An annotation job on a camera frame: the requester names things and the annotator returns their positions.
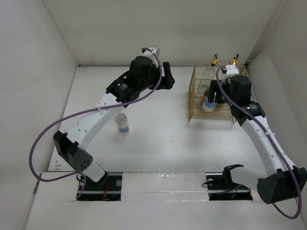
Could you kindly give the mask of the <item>blue-label salt jar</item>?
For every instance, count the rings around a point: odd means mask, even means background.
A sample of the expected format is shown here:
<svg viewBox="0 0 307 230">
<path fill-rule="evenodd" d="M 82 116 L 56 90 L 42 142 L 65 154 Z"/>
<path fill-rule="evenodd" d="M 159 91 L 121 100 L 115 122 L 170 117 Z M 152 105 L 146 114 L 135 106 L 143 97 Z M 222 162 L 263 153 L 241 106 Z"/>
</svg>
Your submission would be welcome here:
<svg viewBox="0 0 307 230">
<path fill-rule="evenodd" d="M 206 96 L 203 96 L 201 100 L 201 106 L 205 112 L 212 112 L 216 107 L 216 103 L 210 103 Z"/>
<path fill-rule="evenodd" d="M 128 135 L 130 128 L 128 123 L 128 118 L 124 113 L 118 113 L 115 116 L 115 122 L 117 124 L 118 130 L 122 135 Z"/>
</svg>

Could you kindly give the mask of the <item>dark oil glass bottle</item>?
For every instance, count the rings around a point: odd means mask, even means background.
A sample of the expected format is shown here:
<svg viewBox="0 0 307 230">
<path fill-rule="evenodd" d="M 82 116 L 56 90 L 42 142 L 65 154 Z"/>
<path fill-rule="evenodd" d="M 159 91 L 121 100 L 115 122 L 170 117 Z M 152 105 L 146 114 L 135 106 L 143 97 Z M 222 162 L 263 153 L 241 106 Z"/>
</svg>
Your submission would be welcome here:
<svg viewBox="0 0 307 230">
<path fill-rule="evenodd" d="M 202 96 L 205 91 L 205 85 L 207 80 L 215 79 L 215 66 L 218 63 L 218 54 L 216 53 L 210 60 L 210 64 L 204 67 L 201 74 L 201 80 L 197 89 L 197 95 Z"/>
</svg>

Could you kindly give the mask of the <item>clear glass bottle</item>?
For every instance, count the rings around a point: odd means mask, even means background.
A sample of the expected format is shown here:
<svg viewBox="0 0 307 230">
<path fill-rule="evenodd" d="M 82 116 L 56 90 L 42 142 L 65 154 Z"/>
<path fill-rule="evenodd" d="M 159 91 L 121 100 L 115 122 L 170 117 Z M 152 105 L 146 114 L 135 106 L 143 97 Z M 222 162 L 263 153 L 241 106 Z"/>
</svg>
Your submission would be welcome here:
<svg viewBox="0 0 307 230">
<path fill-rule="evenodd" d="M 230 61 L 230 65 L 237 65 L 239 54 L 236 54 Z"/>
</svg>

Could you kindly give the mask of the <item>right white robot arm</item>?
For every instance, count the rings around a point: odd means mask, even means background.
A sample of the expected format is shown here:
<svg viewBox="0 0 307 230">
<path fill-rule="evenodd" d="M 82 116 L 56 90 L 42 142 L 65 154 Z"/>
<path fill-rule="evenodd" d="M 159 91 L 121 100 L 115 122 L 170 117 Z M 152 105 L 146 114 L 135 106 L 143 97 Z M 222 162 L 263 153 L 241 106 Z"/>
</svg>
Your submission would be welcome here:
<svg viewBox="0 0 307 230">
<path fill-rule="evenodd" d="M 266 204 L 301 198 L 307 171 L 297 168 L 279 145 L 262 107 L 251 100 L 249 78 L 235 75 L 227 77 L 225 82 L 212 80 L 207 98 L 211 103 L 230 106 L 232 116 L 253 142 L 265 168 L 264 172 L 257 173 L 235 165 L 222 176 L 223 186 L 232 189 L 243 184 L 256 190 Z"/>
</svg>

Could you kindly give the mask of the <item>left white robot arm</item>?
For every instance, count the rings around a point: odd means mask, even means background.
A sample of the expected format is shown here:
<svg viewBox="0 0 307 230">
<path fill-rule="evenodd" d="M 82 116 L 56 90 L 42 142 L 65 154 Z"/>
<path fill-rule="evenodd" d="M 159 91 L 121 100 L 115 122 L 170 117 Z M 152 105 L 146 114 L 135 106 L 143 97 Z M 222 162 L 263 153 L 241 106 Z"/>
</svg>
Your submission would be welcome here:
<svg viewBox="0 0 307 230">
<path fill-rule="evenodd" d="M 97 110 L 84 116 L 67 132 L 57 131 L 54 143 L 57 153 L 77 173 L 83 173 L 96 190 L 107 184 L 108 173 L 86 151 L 92 139 L 111 118 L 136 101 L 144 90 L 170 90 L 175 83 L 168 62 L 163 70 L 146 56 L 137 56 L 129 70 L 115 79 L 97 103 Z"/>
</svg>

